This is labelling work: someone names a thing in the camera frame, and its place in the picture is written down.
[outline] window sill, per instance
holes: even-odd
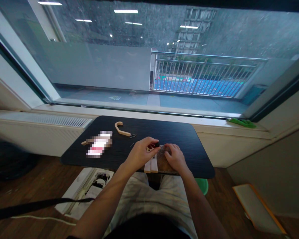
[[[75,106],[62,106],[62,105],[48,105],[43,104],[31,110],[33,113],[45,113],[56,115],[67,115],[74,117],[84,117],[95,119],[98,116],[116,116],[136,119],[148,120],[162,120],[172,122],[190,123],[193,125],[197,133],[210,133],[232,135],[248,138],[271,139],[270,133],[261,125],[256,124],[257,128],[250,129],[240,125],[235,125],[222,119],[206,119],[197,117],[174,116],[164,114],[141,113],[131,111],[119,110],[106,110],[95,108],[84,108]]]
[[[241,114],[236,113],[226,113],[226,112],[216,112],[216,111],[203,111],[203,110],[190,110],[172,107],[161,107],[157,105],[136,105],[127,103],[117,103],[117,102],[103,102],[103,101],[90,101],[90,100],[79,100],[79,99],[68,99],[60,98],[55,100],[56,103],[70,104],[70,105],[84,105],[84,106],[101,106],[110,107],[117,109],[129,109],[129,110],[140,110],[140,111],[152,111],[152,112],[169,112],[176,114],[186,114],[186,115],[202,115],[211,117],[224,117],[224,118],[240,118]]]

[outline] green stool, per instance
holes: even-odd
[[[206,195],[207,192],[208,192],[208,181],[207,181],[207,179],[197,179],[197,178],[195,178],[195,180],[196,180],[199,188],[203,192],[203,194]]]

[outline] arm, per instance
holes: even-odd
[[[182,177],[198,238],[229,238],[186,165],[180,148],[176,144],[166,144],[166,146],[170,147],[172,153],[170,155],[165,151],[169,164]]]
[[[129,178],[147,163],[160,149],[146,152],[146,147],[158,140],[147,137],[138,141],[124,163],[120,165],[109,183],[85,211],[71,235],[80,239],[102,238],[119,204]]]

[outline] wooden stick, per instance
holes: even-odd
[[[94,139],[88,139],[88,140],[82,142],[81,144],[82,144],[83,146],[85,146],[87,143],[91,143],[91,142],[94,142]]]
[[[144,166],[144,173],[150,173],[151,171],[151,164],[150,164],[151,160],[149,160],[145,166]]]
[[[150,160],[150,171],[151,171],[151,173],[158,173],[156,154]]]
[[[122,134],[122,135],[125,135],[125,136],[129,136],[129,137],[131,136],[131,133],[119,130],[118,125],[123,125],[123,122],[119,121],[119,122],[115,123],[115,128],[116,128],[116,130],[118,131],[119,134]]]

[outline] black table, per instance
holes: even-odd
[[[118,121],[123,122],[123,126],[119,126],[120,130],[137,136],[130,139],[119,134],[114,126]],[[89,146],[83,146],[81,143],[92,136],[97,136],[100,131],[113,132],[113,145],[105,150],[101,158],[87,158],[86,151]],[[159,120],[99,116],[68,148],[60,160],[63,164],[116,170],[127,158],[132,149],[130,146],[147,136],[158,139],[161,145],[177,144],[184,153],[186,163],[195,178],[215,176],[215,170],[193,126],[188,123]]]

